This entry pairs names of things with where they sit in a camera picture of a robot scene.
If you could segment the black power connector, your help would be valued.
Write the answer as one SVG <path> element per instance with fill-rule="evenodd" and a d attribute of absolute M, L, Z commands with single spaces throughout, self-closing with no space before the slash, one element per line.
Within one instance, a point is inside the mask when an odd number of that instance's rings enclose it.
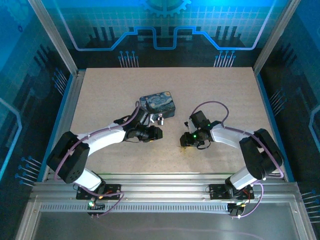
<path fill-rule="evenodd" d="M 243 207 L 237 203 L 229 203 L 227 209 L 232 217 L 238 217 L 243 213 Z"/>
<path fill-rule="evenodd" d="M 102 210 L 105 210 L 106 206 L 104 203 L 97 203 L 97 198 L 92 197 L 87 205 L 87 209 L 89 212 L 87 214 L 93 218 L 96 217 L 97 219 L 100 217 L 100 215 L 103 213 Z"/>

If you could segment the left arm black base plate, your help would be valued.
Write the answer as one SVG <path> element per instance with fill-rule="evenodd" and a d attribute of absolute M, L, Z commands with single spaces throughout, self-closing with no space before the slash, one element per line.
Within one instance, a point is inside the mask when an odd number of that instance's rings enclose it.
<path fill-rule="evenodd" d="M 94 191 L 96 194 L 100 191 L 102 195 L 108 196 L 92 195 L 75 184 L 72 187 L 76 191 L 77 200 L 119 200 L 121 197 L 120 191 L 122 186 L 120 184 L 105 184 Z"/>

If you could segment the grey metal panel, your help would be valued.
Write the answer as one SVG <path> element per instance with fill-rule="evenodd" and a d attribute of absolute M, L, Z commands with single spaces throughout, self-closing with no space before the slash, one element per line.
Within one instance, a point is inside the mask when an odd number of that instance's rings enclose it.
<path fill-rule="evenodd" d="M 45 212 L 29 206 L 13 240 L 320 240 L 320 229 L 294 203 L 264 202 L 250 215 Z"/>

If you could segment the starry night painted tin box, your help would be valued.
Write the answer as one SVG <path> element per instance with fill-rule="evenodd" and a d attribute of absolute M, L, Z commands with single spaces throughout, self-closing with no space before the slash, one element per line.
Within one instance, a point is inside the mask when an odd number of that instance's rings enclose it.
<path fill-rule="evenodd" d="M 169 91 L 141 96 L 140 105 L 152 114 L 155 121 L 162 116 L 164 119 L 175 116 L 176 106 Z"/>

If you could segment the aluminium table side rail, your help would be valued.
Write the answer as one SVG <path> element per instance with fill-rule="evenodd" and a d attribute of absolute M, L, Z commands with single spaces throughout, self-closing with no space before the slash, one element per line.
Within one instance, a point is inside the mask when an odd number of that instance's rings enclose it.
<path fill-rule="evenodd" d="M 68 81 L 61 102 L 61 110 L 59 110 L 57 115 L 57 128 L 55 129 L 52 149 L 56 146 L 61 136 L 71 129 L 85 73 L 86 70 L 81 69 L 76 77 L 72 77 Z"/>

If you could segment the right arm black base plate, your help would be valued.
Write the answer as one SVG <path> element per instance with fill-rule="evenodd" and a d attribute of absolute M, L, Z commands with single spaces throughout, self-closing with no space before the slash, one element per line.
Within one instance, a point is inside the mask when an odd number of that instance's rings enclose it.
<path fill-rule="evenodd" d="M 250 185 L 236 189 L 227 184 L 209 184 L 208 193 L 211 200 L 253 200 L 255 194 Z"/>

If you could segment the aluminium frame post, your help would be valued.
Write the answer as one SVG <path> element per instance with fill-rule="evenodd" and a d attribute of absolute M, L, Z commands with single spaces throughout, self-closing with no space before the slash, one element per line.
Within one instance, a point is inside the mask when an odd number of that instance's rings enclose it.
<path fill-rule="evenodd" d="M 258 76 L 266 61 L 268 60 L 272 50 L 276 46 L 280 37 L 282 36 L 285 28 L 287 27 L 300 2 L 301 0 L 288 0 L 288 3 L 283 9 L 278 21 L 275 24 L 275 27 L 273 28 L 270 36 L 267 39 L 266 44 L 262 48 L 262 51 L 253 66 L 253 73 L 256 77 Z"/>
<path fill-rule="evenodd" d="M 76 66 L 67 46 L 65 45 L 58 29 L 56 28 L 52 18 L 41 0 L 27 0 L 35 12 L 38 20 L 42 24 L 44 30 L 49 36 L 51 42 L 56 48 L 58 54 L 63 60 L 65 66 L 73 77 L 78 76 L 78 67 Z"/>

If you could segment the aluminium frame rail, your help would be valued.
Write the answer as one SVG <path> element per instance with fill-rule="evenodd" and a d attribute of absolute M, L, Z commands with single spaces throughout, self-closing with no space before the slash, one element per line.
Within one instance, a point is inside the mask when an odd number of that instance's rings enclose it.
<path fill-rule="evenodd" d="M 210 199 L 208 186 L 223 184 L 226 174 L 202 173 L 125 173 L 103 174 L 106 184 L 120 184 L 120 201 L 125 203 L 223 203 L 254 205 L 260 203 L 290 203 L 303 202 L 298 185 L 280 179 L 263 180 L 253 186 L 254 199 L 221 200 Z"/>

